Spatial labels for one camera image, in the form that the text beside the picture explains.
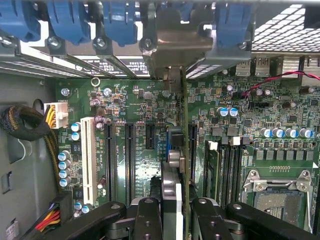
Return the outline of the white expansion slot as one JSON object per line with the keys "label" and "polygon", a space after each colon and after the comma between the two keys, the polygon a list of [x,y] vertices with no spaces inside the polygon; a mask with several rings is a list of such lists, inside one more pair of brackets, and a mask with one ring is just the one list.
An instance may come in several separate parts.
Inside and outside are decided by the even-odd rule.
{"label": "white expansion slot", "polygon": [[93,117],[80,119],[82,187],[85,204],[95,205],[97,199],[96,132]]}

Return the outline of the grey power supply unit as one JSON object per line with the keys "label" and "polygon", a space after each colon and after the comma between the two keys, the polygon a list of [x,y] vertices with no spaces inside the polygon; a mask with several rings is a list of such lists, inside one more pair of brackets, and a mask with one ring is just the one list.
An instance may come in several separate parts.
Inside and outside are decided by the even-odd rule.
{"label": "grey power supply unit", "polygon": [[[0,73],[0,113],[15,104],[42,112],[44,103],[55,100],[52,79]],[[19,141],[0,128],[0,240],[7,240],[7,228],[23,235],[49,209],[56,194],[45,141]]]}

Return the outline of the blue expansion slot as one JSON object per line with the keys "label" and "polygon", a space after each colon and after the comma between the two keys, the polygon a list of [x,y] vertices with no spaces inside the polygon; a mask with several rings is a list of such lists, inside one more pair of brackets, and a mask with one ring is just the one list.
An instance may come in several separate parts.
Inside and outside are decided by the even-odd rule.
{"label": "blue expansion slot", "polygon": [[168,162],[169,160],[169,150],[172,149],[172,145],[170,143],[170,135],[171,135],[172,126],[166,126],[166,148],[165,148],[165,160]]}

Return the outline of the white power connector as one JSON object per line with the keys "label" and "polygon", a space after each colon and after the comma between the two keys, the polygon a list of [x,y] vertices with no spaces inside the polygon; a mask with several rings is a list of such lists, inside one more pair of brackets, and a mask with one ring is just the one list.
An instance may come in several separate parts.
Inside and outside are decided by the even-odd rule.
{"label": "white power connector", "polygon": [[67,102],[51,102],[44,104],[45,122],[51,129],[67,128],[69,111]]}

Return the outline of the green Dell motherboard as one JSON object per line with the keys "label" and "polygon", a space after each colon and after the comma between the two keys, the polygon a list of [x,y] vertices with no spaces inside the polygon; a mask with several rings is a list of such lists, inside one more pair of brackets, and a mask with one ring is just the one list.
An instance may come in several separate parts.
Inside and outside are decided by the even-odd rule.
{"label": "green Dell motherboard", "polygon": [[[222,208],[241,202],[246,174],[264,177],[312,174],[313,228],[320,236],[320,55],[256,57],[221,73],[187,75],[188,124],[197,124],[195,192],[204,196],[205,142],[219,147],[218,199]],[[57,83],[57,100],[68,103],[68,127],[58,131],[60,182],[72,193],[79,217],[107,202],[104,125],[115,126],[116,200],[126,205],[125,124],[135,124],[134,199],[149,197],[151,178],[162,176],[166,126],[177,101],[161,80],[72,79]],[[93,117],[97,198],[84,203],[81,119]],[[154,149],[146,149],[146,124],[155,124]]]}

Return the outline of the black open PC case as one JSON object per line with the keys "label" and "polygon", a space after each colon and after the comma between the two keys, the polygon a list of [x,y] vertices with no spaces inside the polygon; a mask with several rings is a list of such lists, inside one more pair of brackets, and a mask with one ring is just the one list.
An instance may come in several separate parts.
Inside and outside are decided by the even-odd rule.
{"label": "black open PC case", "polygon": [[[203,29],[213,39],[211,50],[205,59],[186,71],[200,74],[202,78],[216,75],[223,70],[247,63],[256,57],[320,56],[320,0],[116,0],[135,2],[135,25],[138,28],[137,43],[120,47],[105,34],[103,2],[108,0],[77,0],[84,3],[89,17],[91,41],[74,45],[55,35],[48,15],[47,2],[58,0],[25,0],[33,2],[41,38],[24,42],[0,29],[0,74],[32,77],[55,82],[55,101],[59,103],[59,81],[101,80],[160,80],[149,74],[140,49],[143,37],[141,4],[186,3],[206,4],[213,12],[213,21]],[[217,45],[215,9],[217,3],[251,4],[252,14],[245,41],[233,47]],[[6,229],[6,240],[27,240],[32,230],[41,232],[74,220],[73,195],[63,189],[60,177],[60,148],[58,131],[45,122],[45,110],[14,104],[0,112],[0,129],[9,136],[26,142],[43,139],[48,150],[55,177],[56,195],[48,210],[20,235],[15,227]]]}

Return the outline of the CPU socket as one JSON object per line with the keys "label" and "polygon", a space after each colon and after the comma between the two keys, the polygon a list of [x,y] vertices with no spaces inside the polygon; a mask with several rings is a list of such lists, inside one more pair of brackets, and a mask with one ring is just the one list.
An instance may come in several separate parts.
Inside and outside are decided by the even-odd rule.
{"label": "CPU socket", "polygon": [[273,217],[313,232],[312,174],[302,169],[291,176],[263,176],[258,169],[245,174],[241,202]]}

